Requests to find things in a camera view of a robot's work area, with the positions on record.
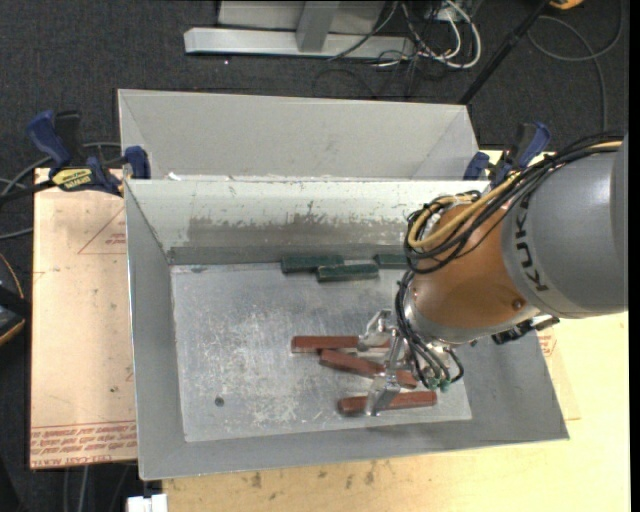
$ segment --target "yellow label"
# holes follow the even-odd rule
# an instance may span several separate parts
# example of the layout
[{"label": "yellow label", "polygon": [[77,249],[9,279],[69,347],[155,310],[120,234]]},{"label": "yellow label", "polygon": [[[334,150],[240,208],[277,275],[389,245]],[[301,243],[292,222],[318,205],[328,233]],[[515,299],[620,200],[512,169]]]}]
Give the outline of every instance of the yellow label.
[{"label": "yellow label", "polygon": [[65,188],[73,188],[91,182],[91,169],[62,169],[51,181]]},{"label": "yellow label", "polygon": [[62,186],[67,190],[75,187],[79,187],[80,185],[84,185],[85,183],[91,183],[90,176],[81,176],[71,181],[65,181]]}]

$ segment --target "scratched metal surface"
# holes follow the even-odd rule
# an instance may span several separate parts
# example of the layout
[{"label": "scratched metal surface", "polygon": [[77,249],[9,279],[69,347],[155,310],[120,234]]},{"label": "scratched metal surface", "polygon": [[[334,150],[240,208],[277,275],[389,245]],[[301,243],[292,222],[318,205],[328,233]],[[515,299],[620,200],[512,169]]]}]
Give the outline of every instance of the scratched metal surface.
[{"label": "scratched metal surface", "polygon": [[371,380],[292,355],[295,334],[358,334],[390,307],[401,271],[350,283],[285,276],[277,264],[174,266],[180,400],[188,442],[466,420],[463,383],[434,407],[343,418],[336,401]]},{"label": "scratched metal surface", "polygon": [[407,216],[465,181],[237,180],[132,182],[176,265],[272,263],[285,255],[373,258],[401,252]]}]

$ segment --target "black carpet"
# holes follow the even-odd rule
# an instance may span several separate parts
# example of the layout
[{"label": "black carpet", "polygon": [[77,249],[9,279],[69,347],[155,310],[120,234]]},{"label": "black carpet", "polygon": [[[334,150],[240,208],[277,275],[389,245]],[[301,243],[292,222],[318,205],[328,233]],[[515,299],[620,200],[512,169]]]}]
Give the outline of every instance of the black carpet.
[{"label": "black carpet", "polygon": [[[451,72],[424,62],[411,72],[407,64],[379,70],[348,59],[186,56],[183,33],[193,26],[211,26],[214,2],[0,0],[0,177],[11,178],[42,157],[25,135],[27,123],[41,110],[77,109],[83,114],[87,141],[118,141],[119,88],[456,103],[505,36],[538,2],[477,3],[480,63]],[[565,14],[546,13],[574,27],[593,52],[614,40],[620,23],[622,34],[597,60],[577,62],[550,58],[528,38],[520,40],[470,104],[480,146],[502,147],[526,121],[549,127],[551,149],[604,129],[627,131],[629,4],[585,0]],[[387,27],[390,33],[403,30],[401,18]],[[539,44],[564,56],[591,53],[557,22],[540,19],[531,33]],[[0,237],[31,223],[30,199],[8,204],[0,211]],[[29,294],[30,235],[0,239],[0,253],[15,267]],[[26,334],[0,348],[0,456],[25,510],[62,510],[65,472],[26,468],[28,354]],[[108,509],[125,469],[91,469],[86,510]],[[135,473],[135,468],[124,473],[123,493],[142,492]],[[78,470],[67,475],[74,510],[81,477]]]}]

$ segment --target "dark green block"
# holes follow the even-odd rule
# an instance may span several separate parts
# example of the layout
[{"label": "dark green block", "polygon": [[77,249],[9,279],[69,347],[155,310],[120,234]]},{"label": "dark green block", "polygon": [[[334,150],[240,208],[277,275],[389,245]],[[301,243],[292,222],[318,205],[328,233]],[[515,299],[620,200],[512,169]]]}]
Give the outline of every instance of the dark green block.
[{"label": "dark green block", "polygon": [[290,272],[313,272],[318,267],[344,264],[342,256],[285,256],[280,261],[280,268],[285,274]]},{"label": "dark green block", "polygon": [[374,260],[380,268],[407,268],[404,254],[376,254]]},{"label": "dark green block", "polygon": [[358,281],[378,277],[378,267],[373,263],[361,265],[334,265],[318,267],[316,276],[321,283],[328,281]]}]

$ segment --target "blue clamp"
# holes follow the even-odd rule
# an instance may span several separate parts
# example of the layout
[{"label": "blue clamp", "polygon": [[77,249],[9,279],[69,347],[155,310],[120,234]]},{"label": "blue clamp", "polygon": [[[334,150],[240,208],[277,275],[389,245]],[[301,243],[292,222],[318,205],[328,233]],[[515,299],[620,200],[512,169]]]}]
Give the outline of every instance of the blue clamp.
[{"label": "blue clamp", "polygon": [[124,151],[124,159],[131,166],[133,178],[148,180],[151,178],[151,167],[147,153],[140,146],[130,146]]},{"label": "blue clamp", "polygon": [[478,151],[469,162],[469,165],[467,165],[467,170],[464,171],[462,180],[475,181],[479,179],[480,175],[487,170],[487,167],[489,167],[489,155]]},{"label": "blue clamp", "polygon": [[[79,114],[74,114],[73,135],[78,135]],[[95,156],[86,159],[86,164],[70,165],[72,161],[84,160],[79,148],[72,154],[65,147],[64,140],[56,133],[53,111],[45,110],[34,117],[27,125],[27,135],[36,147],[46,153],[55,165],[49,170],[49,180],[62,190],[74,192],[78,190],[96,190],[107,194],[121,195],[122,181],[113,176],[108,169],[103,169]],[[126,149],[123,160],[131,167],[133,178],[149,179],[151,168],[147,154],[140,146]]]},{"label": "blue clamp", "polygon": [[538,121],[520,124],[516,135],[517,142],[502,154],[496,164],[491,188],[502,183],[512,169],[526,169],[531,161],[544,151],[550,140],[551,132],[544,124]]},{"label": "blue clamp", "polygon": [[45,110],[34,117],[27,125],[27,135],[40,151],[53,159],[56,167],[62,167],[71,161],[71,153],[64,147],[53,126],[52,110]]},{"label": "blue clamp", "polygon": [[511,160],[518,168],[524,169],[547,147],[551,132],[539,121],[523,123],[518,127],[516,140],[518,142]]}]

